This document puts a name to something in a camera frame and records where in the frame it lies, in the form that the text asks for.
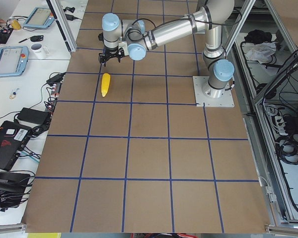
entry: charger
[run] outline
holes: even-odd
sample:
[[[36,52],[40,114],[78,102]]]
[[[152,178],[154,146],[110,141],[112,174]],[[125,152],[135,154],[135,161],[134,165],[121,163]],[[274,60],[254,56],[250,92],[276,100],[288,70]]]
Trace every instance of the charger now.
[[[69,21],[73,21],[75,19],[79,19],[81,20],[80,18],[76,17],[76,16],[73,16],[73,15],[70,15],[70,14],[66,14],[65,13],[65,16],[66,16],[66,19],[69,20]]]
[[[50,118],[51,113],[38,111],[31,108],[22,108],[19,114],[17,114],[18,120],[34,123],[38,125],[46,124]]]
[[[63,80],[63,77],[65,74],[66,74],[66,72],[58,73],[58,74],[54,75],[52,78],[49,78],[48,80],[46,80],[46,83],[50,86],[53,86],[54,83],[61,82]]]

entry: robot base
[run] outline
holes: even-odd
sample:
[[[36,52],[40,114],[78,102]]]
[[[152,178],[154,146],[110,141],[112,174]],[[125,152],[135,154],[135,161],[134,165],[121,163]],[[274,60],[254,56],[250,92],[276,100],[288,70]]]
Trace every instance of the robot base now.
[[[231,91],[224,91],[220,98],[211,98],[202,92],[202,85],[209,80],[208,76],[193,76],[195,102],[197,107],[233,108],[234,101]]]

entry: grid square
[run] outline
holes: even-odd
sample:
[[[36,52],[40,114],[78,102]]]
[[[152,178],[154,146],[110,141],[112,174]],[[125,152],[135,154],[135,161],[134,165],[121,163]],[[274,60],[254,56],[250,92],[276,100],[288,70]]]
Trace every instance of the grid square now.
[[[58,102],[49,134],[87,135],[92,107],[93,103]]]
[[[207,138],[202,110],[196,106],[169,105],[170,136]]]
[[[188,5],[186,1],[164,1],[165,15],[185,15],[188,14]]]
[[[131,136],[167,137],[166,105],[134,104]]]
[[[121,232],[124,182],[83,180],[73,232]]]
[[[98,102],[130,102],[131,99],[131,75],[115,75],[110,76],[110,86],[105,97],[101,95],[101,79],[97,89],[96,100]]]
[[[161,1],[139,0],[138,8],[139,14],[163,14]]]
[[[143,60],[135,61],[135,74],[165,75],[164,53],[147,52]]]
[[[113,0],[90,1],[86,6],[85,12],[110,12]]]
[[[79,177],[85,145],[85,137],[48,136],[36,176]]]
[[[247,139],[244,121],[239,109],[206,108],[210,138]]]
[[[225,233],[265,233],[265,225],[270,221],[259,183],[218,182],[217,185]]]
[[[193,36],[186,36],[165,45],[167,52],[195,53]]]
[[[77,47],[99,49],[104,48],[102,41],[98,40],[98,35],[102,30],[80,30],[76,39]]]
[[[124,178],[127,139],[90,138],[86,151],[83,176]]]
[[[137,0],[124,0],[123,4],[120,1],[114,1],[113,12],[137,13],[137,8]]]
[[[59,100],[94,101],[97,81],[98,74],[68,73]]]
[[[96,103],[90,134],[127,136],[129,117],[129,104]]]
[[[195,104],[192,78],[168,77],[169,103]]]
[[[135,76],[133,102],[166,103],[165,77]]]
[[[81,22],[81,29],[98,29],[101,30],[102,18],[104,13],[85,12],[83,21]]]
[[[128,178],[170,178],[168,140],[131,139],[129,145]]]
[[[213,179],[206,140],[171,140],[173,179]]]
[[[193,76],[198,74],[195,54],[167,53],[167,74]]]
[[[95,60],[98,59],[98,54],[102,51],[77,49],[72,53],[68,72],[79,73],[99,73],[100,63]]]
[[[176,232],[221,233],[214,182],[172,182]]]
[[[170,183],[166,181],[128,181],[126,193],[126,233],[170,233]]]
[[[74,179],[37,178],[22,218],[26,232],[70,232],[77,186],[78,180]]]
[[[217,179],[258,179],[248,141],[212,141]]]

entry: black laptop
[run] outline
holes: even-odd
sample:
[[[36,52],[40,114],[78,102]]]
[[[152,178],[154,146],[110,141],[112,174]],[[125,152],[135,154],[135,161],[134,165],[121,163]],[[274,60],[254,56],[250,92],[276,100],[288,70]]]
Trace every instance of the black laptop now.
[[[4,121],[0,126],[0,169],[9,171],[28,143],[31,128]]]

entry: coffee mug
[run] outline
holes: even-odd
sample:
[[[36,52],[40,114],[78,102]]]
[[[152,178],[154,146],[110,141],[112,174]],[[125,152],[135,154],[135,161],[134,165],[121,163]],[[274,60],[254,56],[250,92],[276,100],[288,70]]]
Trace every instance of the coffee mug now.
[[[42,46],[39,43],[32,45],[31,50],[39,60],[46,59],[47,55],[50,53],[46,46]]]

